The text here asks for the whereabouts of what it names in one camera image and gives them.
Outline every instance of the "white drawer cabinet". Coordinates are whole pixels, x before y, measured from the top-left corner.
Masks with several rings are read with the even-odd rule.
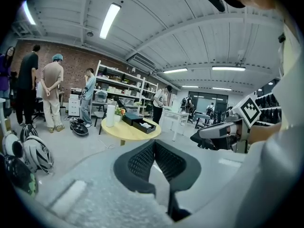
[[[69,99],[68,100],[68,115],[79,116],[80,100]]]

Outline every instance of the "fluorescent light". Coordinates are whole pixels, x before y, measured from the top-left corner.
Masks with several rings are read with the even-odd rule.
[[[188,69],[186,68],[181,68],[181,69],[175,69],[175,70],[168,70],[168,71],[164,71],[164,74],[170,74],[170,73],[178,73],[178,72],[184,72],[184,71],[188,71]]]
[[[23,2],[22,4],[23,10],[26,14],[26,16],[28,17],[28,20],[30,22],[31,25],[36,25],[36,23],[33,20],[33,17],[31,16],[30,12],[29,12],[29,8],[28,8],[28,4],[26,1]]]
[[[184,88],[198,88],[198,86],[183,85]]]
[[[119,6],[115,3],[111,4],[111,6],[106,14],[106,17],[104,19],[104,23],[101,28],[101,31],[100,31],[100,35],[99,35],[100,38],[102,38],[102,39],[106,38],[106,35],[108,34],[109,29],[120,9],[121,9],[121,6]]]
[[[245,71],[243,66],[212,66],[212,70],[230,70],[230,71]]]
[[[225,89],[225,88],[217,88],[217,87],[212,87],[212,89],[219,89],[219,90],[228,90],[231,91],[232,89]]]

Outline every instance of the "man in black shirt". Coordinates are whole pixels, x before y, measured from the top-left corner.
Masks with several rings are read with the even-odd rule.
[[[31,53],[24,56],[18,75],[18,88],[16,99],[16,115],[20,125],[23,123],[22,112],[24,109],[25,124],[32,124],[36,89],[36,70],[38,69],[38,55],[40,45],[35,45]]]

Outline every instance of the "ceiling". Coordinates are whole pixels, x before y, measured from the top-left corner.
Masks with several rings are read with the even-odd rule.
[[[104,40],[99,33],[112,3],[122,9]],[[177,87],[249,94],[278,76],[283,23],[273,10],[225,4],[220,13],[208,0],[28,0],[28,7],[37,25],[20,10],[12,26],[19,37],[94,49],[123,62],[139,53],[152,62],[154,73]],[[211,69],[236,63],[246,71]],[[162,73],[184,67],[187,72]]]

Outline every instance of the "gray pants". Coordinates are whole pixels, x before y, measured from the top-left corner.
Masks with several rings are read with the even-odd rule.
[[[85,124],[92,124],[91,118],[89,116],[89,111],[88,111],[89,103],[90,103],[90,100],[85,100],[85,99],[81,100],[80,118],[82,120],[84,120]]]

